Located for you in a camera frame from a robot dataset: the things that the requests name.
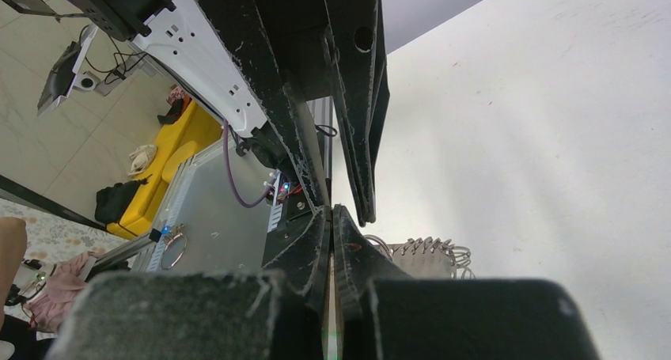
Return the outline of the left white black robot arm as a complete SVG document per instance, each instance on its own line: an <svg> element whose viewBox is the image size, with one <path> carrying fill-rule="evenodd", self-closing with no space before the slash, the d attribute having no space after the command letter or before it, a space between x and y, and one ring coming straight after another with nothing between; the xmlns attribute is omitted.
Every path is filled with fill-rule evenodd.
<svg viewBox="0 0 671 360"><path fill-rule="evenodd" d="M307 103L332 100L360 225L389 106L382 0L69 0L166 70L260 160L329 203Z"/></svg>

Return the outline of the keyring with coloured key tags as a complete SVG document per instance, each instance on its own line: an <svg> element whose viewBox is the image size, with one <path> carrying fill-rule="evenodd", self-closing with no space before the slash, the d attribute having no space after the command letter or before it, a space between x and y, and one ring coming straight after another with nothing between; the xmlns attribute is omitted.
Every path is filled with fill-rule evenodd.
<svg viewBox="0 0 671 360"><path fill-rule="evenodd" d="M387 244L372 234L364 236L376 250L405 273L419 279L475 279L470 268L472 252L451 239L410 238L404 243Z"/></svg>

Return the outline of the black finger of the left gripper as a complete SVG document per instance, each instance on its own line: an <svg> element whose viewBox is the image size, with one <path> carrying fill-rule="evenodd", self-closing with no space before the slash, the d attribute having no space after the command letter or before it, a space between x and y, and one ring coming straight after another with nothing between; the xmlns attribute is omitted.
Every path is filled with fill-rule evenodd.
<svg viewBox="0 0 671 360"><path fill-rule="evenodd" d="M295 77L273 52L258 0L196 0L267 118L248 143L301 184L309 207L330 203L314 123Z"/></svg>
<svg viewBox="0 0 671 360"><path fill-rule="evenodd" d="M375 165L389 106L382 0L324 0L324 55L358 223L376 221Z"/></svg>

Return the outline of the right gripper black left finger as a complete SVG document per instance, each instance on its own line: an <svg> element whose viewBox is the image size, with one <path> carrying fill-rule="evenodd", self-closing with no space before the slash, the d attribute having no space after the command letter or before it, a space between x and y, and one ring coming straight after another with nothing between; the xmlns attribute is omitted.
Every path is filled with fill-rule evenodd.
<svg viewBox="0 0 671 360"><path fill-rule="evenodd" d="M329 210L259 271L111 272L75 301L49 359L322 359Z"/></svg>

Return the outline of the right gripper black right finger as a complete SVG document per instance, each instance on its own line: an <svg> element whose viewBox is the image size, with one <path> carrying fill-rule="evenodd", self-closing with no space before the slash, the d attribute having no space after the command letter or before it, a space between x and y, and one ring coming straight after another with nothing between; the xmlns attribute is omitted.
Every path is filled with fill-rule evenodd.
<svg viewBox="0 0 671 360"><path fill-rule="evenodd" d="M343 359L596 359L571 296L541 279L415 279L333 210Z"/></svg>

